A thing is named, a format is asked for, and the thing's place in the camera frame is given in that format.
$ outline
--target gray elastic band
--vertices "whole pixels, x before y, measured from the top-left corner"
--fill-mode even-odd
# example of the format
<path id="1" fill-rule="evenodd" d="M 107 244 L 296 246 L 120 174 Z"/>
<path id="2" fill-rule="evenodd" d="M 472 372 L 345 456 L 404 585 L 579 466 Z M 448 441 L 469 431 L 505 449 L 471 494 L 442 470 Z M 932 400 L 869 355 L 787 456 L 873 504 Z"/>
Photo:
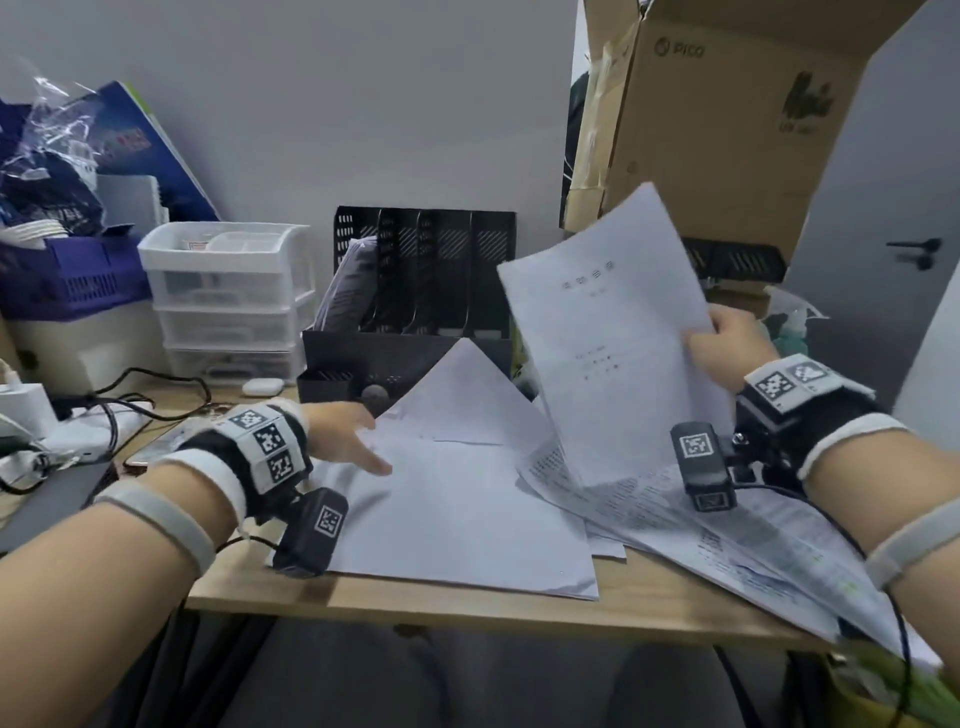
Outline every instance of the gray elastic band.
<path id="1" fill-rule="evenodd" d="M 210 537 L 190 514 L 133 478 L 117 481 L 93 499 L 94 503 L 101 501 L 123 508 L 163 533 L 189 554 L 200 576 L 217 557 Z"/>
<path id="2" fill-rule="evenodd" d="M 960 498 L 908 523 L 874 549 L 867 559 L 867 575 L 883 589 L 928 553 L 960 537 Z"/>

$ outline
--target purple storage box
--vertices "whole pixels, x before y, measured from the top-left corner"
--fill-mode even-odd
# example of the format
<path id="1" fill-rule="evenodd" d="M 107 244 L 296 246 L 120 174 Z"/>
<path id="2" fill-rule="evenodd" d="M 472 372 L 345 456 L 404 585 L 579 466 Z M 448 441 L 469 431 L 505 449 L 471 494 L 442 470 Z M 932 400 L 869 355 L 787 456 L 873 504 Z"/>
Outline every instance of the purple storage box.
<path id="1" fill-rule="evenodd" d="M 136 251 L 140 238 L 129 230 L 121 226 L 97 237 L 48 238 L 45 250 L 0 243 L 4 318 L 73 321 L 149 299 L 150 284 Z"/>

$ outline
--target charger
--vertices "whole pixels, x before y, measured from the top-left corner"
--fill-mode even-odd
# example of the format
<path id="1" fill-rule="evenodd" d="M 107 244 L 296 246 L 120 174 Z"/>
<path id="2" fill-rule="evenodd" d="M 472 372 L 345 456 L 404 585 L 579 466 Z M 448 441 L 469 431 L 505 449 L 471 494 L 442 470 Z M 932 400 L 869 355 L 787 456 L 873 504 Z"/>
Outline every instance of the charger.
<path id="1" fill-rule="evenodd" d="M 23 438 L 29 434 L 31 440 L 42 440 L 58 424 L 46 390 L 42 384 L 24 384 L 6 362 L 2 366 L 7 383 L 0 385 L 0 435 Z"/>

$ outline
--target cardboard box flap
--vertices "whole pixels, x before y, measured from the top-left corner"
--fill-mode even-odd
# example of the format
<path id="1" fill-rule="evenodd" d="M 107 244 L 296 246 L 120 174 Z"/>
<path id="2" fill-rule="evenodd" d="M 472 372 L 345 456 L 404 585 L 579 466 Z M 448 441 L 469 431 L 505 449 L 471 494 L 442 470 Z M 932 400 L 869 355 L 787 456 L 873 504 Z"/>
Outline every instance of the cardboard box flap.
<path id="1" fill-rule="evenodd" d="M 923 3 L 924 0 L 654 0 L 645 22 L 666 20 L 706 26 L 834 53 L 870 56 Z"/>
<path id="2" fill-rule="evenodd" d="M 584 0 L 590 60 L 603 58 L 603 47 L 623 36 L 640 17 L 636 0 Z"/>

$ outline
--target wooden tabletop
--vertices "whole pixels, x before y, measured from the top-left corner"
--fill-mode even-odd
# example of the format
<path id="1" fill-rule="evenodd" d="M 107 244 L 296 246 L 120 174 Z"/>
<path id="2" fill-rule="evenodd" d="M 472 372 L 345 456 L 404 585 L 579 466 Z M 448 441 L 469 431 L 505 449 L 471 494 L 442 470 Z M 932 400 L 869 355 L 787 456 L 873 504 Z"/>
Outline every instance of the wooden tabletop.
<path id="1" fill-rule="evenodd" d="M 195 407 L 189 387 L 148 392 L 163 414 Z M 291 399 L 296 389 L 285 393 Z M 242 401 L 236 389 L 214 391 L 218 402 Z M 123 458 L 169 425 L 151 424 L 128 443 Z M 258 532 L 276 539 L 279 524 Z M 600 600 L 526 595 L 489 589 L 364 576 L 326 575 L 297 580 L 264 568 L 267 548 L 227 548 L 190 592 L 187 606 L 242 612 L 384 623 L 521 630 L 631 641 L 762 643 L 788 649 L 826 644 L 779 618 L 659 557 L 627 549 L 627 562 L 594 559 Z"/>

